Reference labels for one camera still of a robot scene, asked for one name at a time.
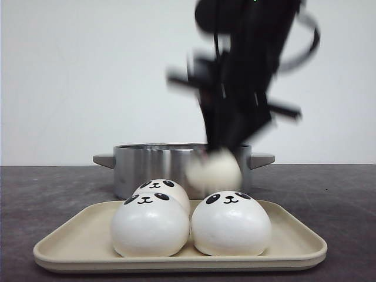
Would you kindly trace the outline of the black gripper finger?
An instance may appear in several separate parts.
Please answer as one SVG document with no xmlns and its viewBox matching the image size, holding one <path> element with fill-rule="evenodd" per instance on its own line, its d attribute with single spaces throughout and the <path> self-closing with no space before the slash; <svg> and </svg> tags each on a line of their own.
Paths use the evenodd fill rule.
<svg viewBox="0 0 376 282">
<path fill-rule="evenodd" d="M 234 115 L 231 114 L 204 114 L 203 115 L 206 137 L 207 151 L 215 152 L 221 148 L 235 151 L 234 144 L 231 144 L 230 132 L 234 122 Z"/>
<path fill-rule="evenodd" d="M 271 122 L 271 114 L 261 116 L 238 116 L 231 128 L 231 148 L 239 147 L 246 139 L 255 135 L 261 128 Z"/>
</svg>

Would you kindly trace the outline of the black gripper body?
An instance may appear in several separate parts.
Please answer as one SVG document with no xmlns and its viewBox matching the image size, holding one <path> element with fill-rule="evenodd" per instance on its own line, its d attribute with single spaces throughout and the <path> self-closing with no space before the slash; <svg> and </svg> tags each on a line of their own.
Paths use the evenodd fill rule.
<svg viewBox="0 0 376 282">
<path fill-rule="evenodd" d="M 300 109 L 268 101 L 263 89 L 225 82 L 227 57 L 227 52 L 214 59 L 196 56 L 186 75 L 173 70 L 166 75 L 170 84 L 197 90 L 206 129 L 260 129 L 273 114 L 301 117 Z"/>
</svg>

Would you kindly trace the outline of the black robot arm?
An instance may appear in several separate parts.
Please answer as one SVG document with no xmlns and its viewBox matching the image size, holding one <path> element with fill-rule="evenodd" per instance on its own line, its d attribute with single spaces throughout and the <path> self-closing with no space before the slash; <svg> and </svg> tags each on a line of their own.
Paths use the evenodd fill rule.
<svg viewBox="0 0 376 282">
<path fill-rule="evenodd" d="M 271 121 L 267 89 L 280 64 L 300 1 L 199 1 L 195 19 L 201 30 L 228 35 L 230 48 L 213 60 L 196 57 L 186 77 L 167 80 L 197 89 L 207 150 L 234 151 Z"/>
</svg>

